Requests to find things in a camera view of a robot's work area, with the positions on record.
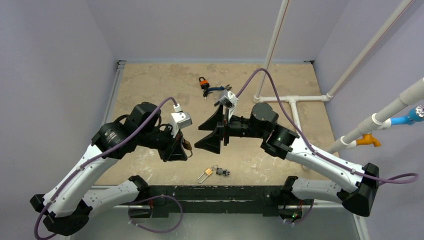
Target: orange faucet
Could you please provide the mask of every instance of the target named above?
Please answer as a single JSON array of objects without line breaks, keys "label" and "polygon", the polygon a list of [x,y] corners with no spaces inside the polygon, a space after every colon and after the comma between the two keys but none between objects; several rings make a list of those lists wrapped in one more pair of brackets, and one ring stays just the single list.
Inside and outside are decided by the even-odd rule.
[{"label": "orange faucet", "polygon": [[374,147],[380,147],[381,143],[377,140],[377,138],[373,137],[371,133],[363,134],[362,139],[356,140],[356,145],[374,145]]}]

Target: white wall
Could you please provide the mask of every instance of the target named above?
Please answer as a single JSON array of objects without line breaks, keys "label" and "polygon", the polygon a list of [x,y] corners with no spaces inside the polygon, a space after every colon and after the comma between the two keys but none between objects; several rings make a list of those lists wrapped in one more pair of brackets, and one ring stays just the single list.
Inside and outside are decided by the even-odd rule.
[{"label": "white wall", "polygon": [[[115,58],[263,62],[282,0],[87,0]],[[273,56],[314,60],[348,0],[291,0]]]},{"label": "white wall", "polygon": [[[400,0],[349,1],[314,64],[322,93],[326,93],[358,55]],[[334,136],[350,132],[399,93],[424,77],[424,5],[415,0],[367,60],[326,104]],[[423,125],[395,126],[373,135],[382,146],[343,150],[347,160],[380,167],[380,176],[424,175]],[[371,216],[366,219],[371,239],[422,239],[423,180],[407,185],[383,185]]]},{"label": "white wall", "polygon": [[84,0],[2,1],[0,56],[0,239],[33,239],[29,200],[84,153],[115,60]]}]

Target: beige tabletop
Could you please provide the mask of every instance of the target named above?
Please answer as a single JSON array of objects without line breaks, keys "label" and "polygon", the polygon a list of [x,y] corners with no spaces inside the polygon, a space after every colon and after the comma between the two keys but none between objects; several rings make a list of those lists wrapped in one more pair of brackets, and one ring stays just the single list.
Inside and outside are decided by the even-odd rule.
[{"label": "beige tabletop", "polygon": [[[193,124],[182,130],[184,137],[194,143],[209,134],[198,130],[198,126],[215,111],[214,103],[219,93],[208,96],[205,102],[200,89],[199,77],[205,77],[211,87],[230,84],[237,93],[249,76],[260,64],[148,64],[127,63],[113,106],[113,119],[129,114],[133,107],[142,102],[158,105],[172,96],[188,112]],[[269,68],[280,96],[320,95],[320,89],[311,64],[272,64]],[[256,92],[262,73],[258,73],[239,97],[236,116],[249,118],[255,104]],[[269,80],[265,79],[262,96],[272,97],[274,92]],[[284,117],[278,103],[270,103],[279,114],[278,123],[291,130],[294,128]],[[290,106],[284,103],[291,114]],[[167,123],[173,112],[172,103],[166,103],[162,110],[162,123]],[[333,133],[323,102],[299,102],[297,110],[303,132],[308,140],[319,148],[334,142]],[[196,179],[212,165],[228,169],[230,176],[212,174],[204,185],[282,185],[287,176],[307,179],[325,179],[320,174],[303,170],[302,166],[272,157],[264,152],[258,138],[232,137],[227,146],[221,147],[221,154],[193,148],[193,156],[187,161],[163,162],[157,150],[138,147],[112,166],[96,182],[97,185],[118,185],[132,175],[140,175],[150,185],[196,185]]]}]

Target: robotic arm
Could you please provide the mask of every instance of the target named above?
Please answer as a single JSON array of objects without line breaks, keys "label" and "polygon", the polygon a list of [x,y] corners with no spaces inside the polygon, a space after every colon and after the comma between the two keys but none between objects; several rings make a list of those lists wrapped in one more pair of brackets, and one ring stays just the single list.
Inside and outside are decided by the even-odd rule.
[{"label": "robotic arm", "polygon": [[[279,115],[267,103],[255,104],[250,118],[233,115],[236,104],[236,96],[224,90],[215,103],[215,106],[219,105],[217,111],[198,127],[199,130],[212,133],[196,142],[195,148],[220,154],[221,141],[226,146],[230,137],[262,139],[260,147],[269,155],[299,163],[330,179],[307,180],[289,176],[283,187],[288,194],[299,200],[319,199],[340,203],[354,214],[364,217],[370,215],[378,189],[377,181],[354,174],[317,156],[296,132],[277,123]],[[352,171],[379,176],[379,168],[372,163],[362,166],[345,161],[316,146],[313,149],[353,169]]]},{"label": "robotic arm", "polygon": [[164,162],[186,161],[184,149],[191,152],[190,143],[184,139],[182,128],[190,126],[192,120],[187,112],[181,110],[180,105],[174,106],[175,113],[171,113],[168,124],[162,124],[161,111],[157,111],[145,127],[129,142],[103,157],[91,162],[81,169],[81,165],[89,159],[113,148],[132,134],[156,109],[156,105],[143,102],[134,107],[130,115],[123,115],[114,122],[106,123],[91,139],[85,154],[75,167],[50,192],[34,195],[30,202],[37,212],[41,212],[46,204],[50,203],[60,185],[75,170],[79,170],[70,182],[60,191],[54,202],[44,213],[43,223],[53,233],[69,236],[79,231],[89,220],[98,213],[114,206],[133,202],[144,198],[149,185],[138,175],[131,176],[124,183],[111,187],[100,193],[88,194],[87,191],[99,177],[113,166],[125,154],[133,152],[137,146],[157,149]]}]

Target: wall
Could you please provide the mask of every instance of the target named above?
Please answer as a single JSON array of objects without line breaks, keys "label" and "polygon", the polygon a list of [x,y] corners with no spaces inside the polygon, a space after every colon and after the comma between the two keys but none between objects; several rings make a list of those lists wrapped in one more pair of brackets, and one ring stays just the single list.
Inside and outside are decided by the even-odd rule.
[{"label": "wall", "polygon": [[0,5],[0,239],[33,239],[29,200],[84,153],[116,63],[85,1]]},{"label": "wall", "polygon": [[[333,86],[399,3],[400,0],[385,4],[349,1],[314,64],[322,93]],[[424,77],[423,22],[423,1],[415,0],[333,100],[326,104],[335,138],[350,132]],[[352,162],[376,164],[384,178],[410,172],[424,175],[422,127],[422,124],[415,124],[375,131],[373,135],[380,140],[381,147],[361,146],[340,154]],[[408,185],[381,186],[371,216],[366,219],[371,239],[422,239],[423,193],[421,179]]]},{"label": "wall", "polygon": [[[263,62],[282,0],[87,0],[115,58]],[[348,0],[292,0],[273,56],[314,60]]]}]

